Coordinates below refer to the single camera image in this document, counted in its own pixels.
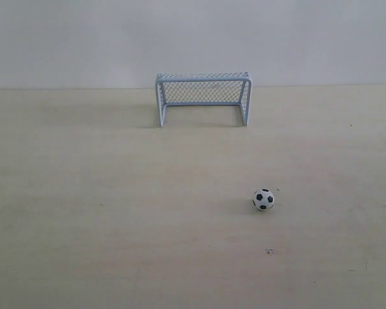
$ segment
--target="soccer goal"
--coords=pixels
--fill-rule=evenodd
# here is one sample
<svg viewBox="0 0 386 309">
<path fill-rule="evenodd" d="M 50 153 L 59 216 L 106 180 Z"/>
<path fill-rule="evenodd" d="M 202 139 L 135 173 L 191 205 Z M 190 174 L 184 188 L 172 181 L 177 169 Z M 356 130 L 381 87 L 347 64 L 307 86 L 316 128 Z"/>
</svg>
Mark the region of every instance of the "soccer goal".
<svg viewBox="0 0 386 309">
<path fill-rule="evenodd" d="M 169 106 L 239 106 L 243 125 L 249 123 L 252 78 L 245 73 L 159 73 L 156 99 L 160 126 Z"/>
</svg>

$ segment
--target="wooden surface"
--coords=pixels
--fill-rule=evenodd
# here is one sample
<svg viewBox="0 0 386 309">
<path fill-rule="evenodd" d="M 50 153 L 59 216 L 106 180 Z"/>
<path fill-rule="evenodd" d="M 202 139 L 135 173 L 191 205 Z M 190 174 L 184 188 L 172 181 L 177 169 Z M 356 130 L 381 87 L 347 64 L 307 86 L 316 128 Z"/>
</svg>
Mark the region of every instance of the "wooden surface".
<svg viewBox="0 0 386 309">
<path fill-rule="evenodd" d="M 386 308 L 386 86 L 167 120 L 151 89 L 0 91 L 0 309 Z"/>
</svg>

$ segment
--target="miniature soccer goal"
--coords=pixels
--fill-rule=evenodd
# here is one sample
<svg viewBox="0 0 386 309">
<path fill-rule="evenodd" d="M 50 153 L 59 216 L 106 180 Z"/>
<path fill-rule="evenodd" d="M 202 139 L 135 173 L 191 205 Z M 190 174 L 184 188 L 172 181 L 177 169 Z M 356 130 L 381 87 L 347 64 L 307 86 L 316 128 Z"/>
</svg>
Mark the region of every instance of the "miniature soccer goal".
<svg viewBox="0 0 386 309">
<path fill-rule="evenodd" d="M 243 125 L 249 123 L 252 78 L 245 73 L 159 73 L 156 99 L 160 126 L 169 106 L 239 106 Z"/>
</svg>

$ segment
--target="white wall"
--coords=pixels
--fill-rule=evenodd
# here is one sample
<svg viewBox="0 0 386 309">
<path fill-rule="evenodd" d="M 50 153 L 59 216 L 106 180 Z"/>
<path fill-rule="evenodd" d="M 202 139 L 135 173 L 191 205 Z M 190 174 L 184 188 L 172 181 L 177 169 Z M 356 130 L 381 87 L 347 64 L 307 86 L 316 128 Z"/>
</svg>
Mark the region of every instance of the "white wall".
<svg viewBox="0 0 386 309">
<path fill-rule="evenodd" d="M 386 0 L 0 0 L 0 88 L 386 83 Z"/>
</svg>

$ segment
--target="soccer ball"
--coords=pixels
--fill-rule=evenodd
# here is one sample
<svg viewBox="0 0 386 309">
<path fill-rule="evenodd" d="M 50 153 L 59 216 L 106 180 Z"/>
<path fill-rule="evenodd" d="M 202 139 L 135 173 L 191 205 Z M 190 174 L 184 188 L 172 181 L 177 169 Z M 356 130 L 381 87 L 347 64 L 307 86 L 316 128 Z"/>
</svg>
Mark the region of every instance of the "soccer ball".
<svg viewBox="0 0 386 309">
<path fill-rule="evenodd" d="M 253 194 L 253 204 L 260 211 L 266 211 L 275 205 L 275 197 L 270 190 L 259 189 Z"/>
</svg>

